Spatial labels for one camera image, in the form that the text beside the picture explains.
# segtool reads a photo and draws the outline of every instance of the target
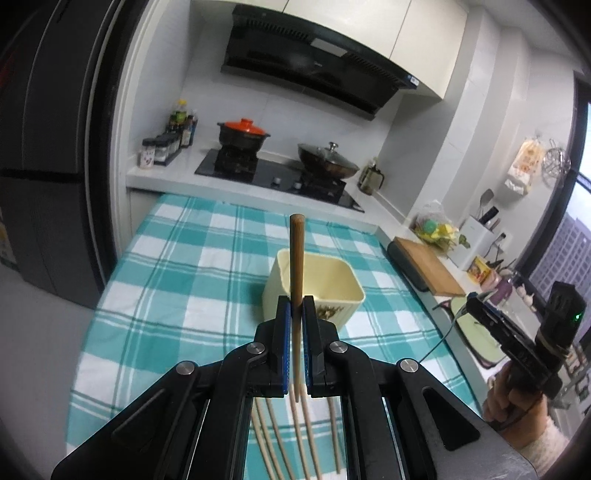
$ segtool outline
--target metal bolt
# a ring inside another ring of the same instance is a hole
[[[265,351],[265,345],[261,342],[252,342],[246,346],[246,351],[253,355],[259,355]]]
[[[418,363],[412,358],[405,358],[400,362],[400,368],[410,374],[415,373],[418,370]]]
[[[332,342],[329,345],[329,348],[334,352],[334,353],[345,353],[347,351],[347,348],[349,348],[347,346],[346,343],[341,342],[340,340],[337,340],[336,342]]]
[[[195,364],[185,360],[177,364],[177,373],[180,375],[190,375],[195,370]]]

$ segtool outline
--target black range hood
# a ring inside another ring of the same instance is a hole
[[[367,119],[418,80],[379,53],[321,25],[237,5],[222,72],[264,79]]]

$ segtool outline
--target white countertop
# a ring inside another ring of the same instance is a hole
[[[376,198],[361,193],[354,183],[349,183],[345,189],[361,205],[365,213],[277,190],[195,175],[195,170],[211,148],[219,148],[219,144],[216,142],[195,144],[180,153],[167,167],[154,166],[146,170],[134,167],[127,174],[126,185],[128,188],[133,189],[220,200],[285,215],[302,213],[310,218],[338,222],[358,230],[374,233],[384,248],[388,246],[395,236],[417,239],[414,233],[401,225]],[[264,151],[259,152],[258,156],[271,161],[282,162],[286,160]],[[466,273],[459,270],[451,260],[446,257],[440,257],[440,259],[466,293],[471,291],[480,292],[479,285],[472,282]],[[435,305],[447,300],[447,298],[434,297],[429,292],[417,292],[417,295],[440,331],[446,333],[451,325],[449,315],[441,309],[431,310]],[[522,324],[531,323],[531,319],[523,312],[519,314],[518,321]],[[488,391],[486,380],[500,370],[503,362],[491,369],[482,368],[455,330],[450,333],[446,341],[462,368],[478,403],[482,404]]]

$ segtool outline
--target gray floor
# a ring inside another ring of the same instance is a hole
[[[0,265],[0,442],[42,478],[65,456],[69,392],[92,314]]]

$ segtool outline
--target orange lid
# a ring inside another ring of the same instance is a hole
[[[239,122],[226,122],[224,125],[234,130],[240,130],[241,132],[247,132],[255,135],[266,135],[262,128],[256,127],[252,124],[252,120],[249,118],[241,118]]]

